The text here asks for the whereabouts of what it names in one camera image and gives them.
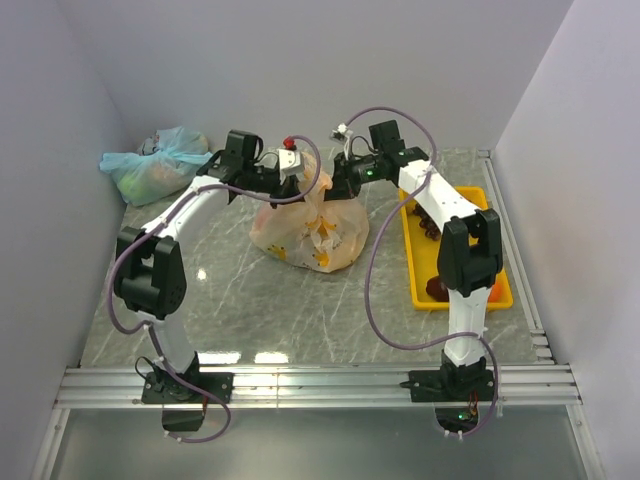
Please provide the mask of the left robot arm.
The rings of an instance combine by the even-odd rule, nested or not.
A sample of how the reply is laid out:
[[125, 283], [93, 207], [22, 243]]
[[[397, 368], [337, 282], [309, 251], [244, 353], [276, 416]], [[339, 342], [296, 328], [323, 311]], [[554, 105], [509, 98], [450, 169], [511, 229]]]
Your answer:
[[260, 136], [230, 131], [225, 146], [210, 155], [163, 213], [140, 229], [126, 227], [119, 233], [106, 308], [120, 333], [144, 330], [149, 335], [158, 356], [151, 364], [150, 390], [176, 403], [209, 395], [202, 385], [198, 354], [176, 317], [187, 293], [182, 249], [238, 196], [271, 206], [303, 200], [317, 179], [304, 177], [297, 148], [302, 139], [286, 137], [272, 153], [274, 163], [266, 165], [268, 153]]

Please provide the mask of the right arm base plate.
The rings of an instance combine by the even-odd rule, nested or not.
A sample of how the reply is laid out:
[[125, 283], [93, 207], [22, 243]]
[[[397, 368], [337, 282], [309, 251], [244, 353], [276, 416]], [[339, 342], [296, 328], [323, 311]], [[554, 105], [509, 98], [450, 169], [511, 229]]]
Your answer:
[[440, 370], [413, 370], [401, 384], [410, 391], [413, 403], [451, 403], [493, 399], [496, 381], [491, 371], [469, 378], [457, 378], [454, 373]]

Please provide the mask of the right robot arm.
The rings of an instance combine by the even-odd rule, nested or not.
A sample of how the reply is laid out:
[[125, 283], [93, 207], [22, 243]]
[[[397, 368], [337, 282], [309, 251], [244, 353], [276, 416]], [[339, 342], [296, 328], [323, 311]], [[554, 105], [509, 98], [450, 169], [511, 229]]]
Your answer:
[[333, 160], [329, 200], [353, 199], [363, 185], [390, 181], [420, 206], [440, 232], [437, 271], [448, 291], [448, 333], [438, 339], [442, 363], [436, 377], [423, 385], [430, 401], [495, 399], [499, 371], [484, 337], [491, 290], [503, 268], [501, 220], [462, 197], [436, 168], [437, 152], [407, 147], [396, 121], [370, 127], [369, 154], [352, 153], [347, 124], [331, 137], [343, 150]]

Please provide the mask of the orange translucent plastic bag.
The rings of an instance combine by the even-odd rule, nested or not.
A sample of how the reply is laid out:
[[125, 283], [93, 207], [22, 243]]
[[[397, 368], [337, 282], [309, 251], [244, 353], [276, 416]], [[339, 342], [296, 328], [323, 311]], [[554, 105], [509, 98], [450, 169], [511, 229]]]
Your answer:
[[321, 273], [353, 264], [369, 235], [368, 214], [357, 199], [326, 200], [331, 186], [322, 171], [303, 201], [262, 206], [249, 232], [253, 245], [281, 261]]

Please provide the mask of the yellow plastic tray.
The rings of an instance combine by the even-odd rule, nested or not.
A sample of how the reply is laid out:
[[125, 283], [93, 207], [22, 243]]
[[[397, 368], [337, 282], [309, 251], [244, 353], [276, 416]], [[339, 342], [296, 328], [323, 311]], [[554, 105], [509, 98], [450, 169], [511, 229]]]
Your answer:
[[[438, 275], [437, 255], [440, 241], [433, 241], [424, 235], [419, 226], [419, 218], [412, 213], [415, 200], [408, 202], [401, 211], [405, 251], [409, 272], [409, 290], [412, 304], [418, 311], [447, 311], [449, 303], [434, 302], [425, 291], [426, 283]], [[502, 288], [501, 299], [497, 303], [488, 301], [487, 310], [506, 310], [514, 305], [514, 297], [508, 281], [506, 267], [497, 274], [495, 284]]]

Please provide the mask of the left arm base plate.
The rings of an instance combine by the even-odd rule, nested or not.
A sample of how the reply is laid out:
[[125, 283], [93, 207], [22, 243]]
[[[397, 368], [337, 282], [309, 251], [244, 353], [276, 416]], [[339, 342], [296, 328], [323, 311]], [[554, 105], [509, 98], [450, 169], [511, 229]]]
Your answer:
[[[227, 404], [231, 399], [233, 382], [234, 374], [230, 372], [200, 373], [196, 376], [193, 384], [198, 390], [206, 391]], [[198, 390], [194, 391], [182, 385], [163, 370], [158, 374], [150, 372], [145, 378], [141, 403], [149, 405], [195, 404], [202, 402], [205, 398]]]

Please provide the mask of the orange fake fruit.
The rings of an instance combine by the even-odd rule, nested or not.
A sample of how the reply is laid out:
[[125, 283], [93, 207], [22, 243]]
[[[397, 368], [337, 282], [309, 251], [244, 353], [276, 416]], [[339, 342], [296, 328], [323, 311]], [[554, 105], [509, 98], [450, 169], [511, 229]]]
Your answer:
[[492, 289], [491, 289], [491, 293], [489, 295], [489, 302], [490, 303], [499, 302], [500, 299], [501, 299], [501, 295], [502, 295], [501, 285], [498, 284], [498, 283], [494, 284]]

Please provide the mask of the blue tied plastic bag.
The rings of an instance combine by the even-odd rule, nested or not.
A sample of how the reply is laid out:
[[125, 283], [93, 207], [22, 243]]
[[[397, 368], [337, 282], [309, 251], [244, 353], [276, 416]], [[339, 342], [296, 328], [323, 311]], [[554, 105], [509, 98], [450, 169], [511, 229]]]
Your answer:
[[205, 135], [179, 126], [157, 130], [135, 152], [105, 153], [99, 169], [125, 203], [143, 206], [188, 186], [211, 157]]

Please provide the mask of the dark red mangosteen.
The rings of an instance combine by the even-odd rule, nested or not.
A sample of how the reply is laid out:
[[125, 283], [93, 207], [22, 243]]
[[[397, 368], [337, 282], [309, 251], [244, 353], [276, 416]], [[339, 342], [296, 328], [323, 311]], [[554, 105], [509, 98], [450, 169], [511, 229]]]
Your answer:
[[449, 301], [448, 289], [441, 282], [439, 276], [432, 277], [427, 281], [425, 291], [434, 302], [446, 303]]

